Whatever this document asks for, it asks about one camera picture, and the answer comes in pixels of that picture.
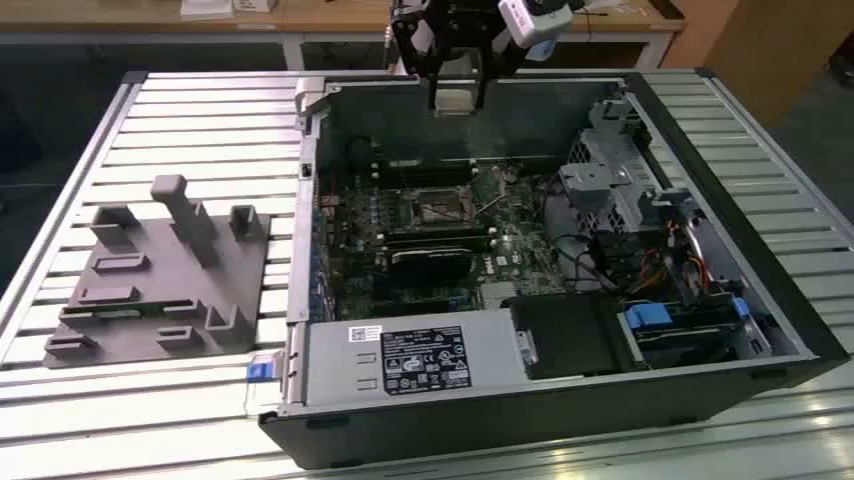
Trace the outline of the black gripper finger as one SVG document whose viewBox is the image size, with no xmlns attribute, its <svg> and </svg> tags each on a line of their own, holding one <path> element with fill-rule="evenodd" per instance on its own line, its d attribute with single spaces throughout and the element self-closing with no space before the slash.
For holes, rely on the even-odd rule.
<svg viewBox="0 0 854 480">
<path fill-rule="evenodd" d="M 480 110 L 484 106 L 488 85 L 492 81 L 515 75 L 524 62 L 527 50 L 514 42 L 508 42 L 503 50 L 496 53 L 491 46 L 479 49 L 479 76 L 478 91 L 474 108 Z"/>
<path fill-rule="evenodd" d="M 426 82 L 427 105 L 434 110 L 446 60 L 446 2 L 392 1 L 391 29 L 403 69 Z"/>
</svg>

